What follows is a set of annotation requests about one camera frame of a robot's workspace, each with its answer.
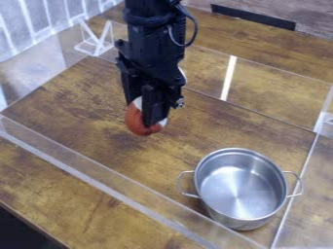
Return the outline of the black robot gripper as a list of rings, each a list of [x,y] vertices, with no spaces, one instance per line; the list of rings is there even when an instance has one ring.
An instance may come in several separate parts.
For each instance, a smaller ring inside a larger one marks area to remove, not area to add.
[[[169,91],[164,87],[144,85],[143,75],[171,84],[175,68],[184,57],[185,20],[128,20],[127,39],[116,40],[117,67],[125,103],[141,95],[143,123],[161,122],[169,110]]]

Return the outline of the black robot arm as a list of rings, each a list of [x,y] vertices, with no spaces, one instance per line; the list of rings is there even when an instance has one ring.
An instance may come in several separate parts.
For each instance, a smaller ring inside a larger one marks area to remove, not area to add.
[[[179,68],[184,57],[185,16],[177,0],[124,0],[127,39],[116,40],[117,67],[125,103],[141,101],[144,126],[167,118],[181,105],[185,76]]]

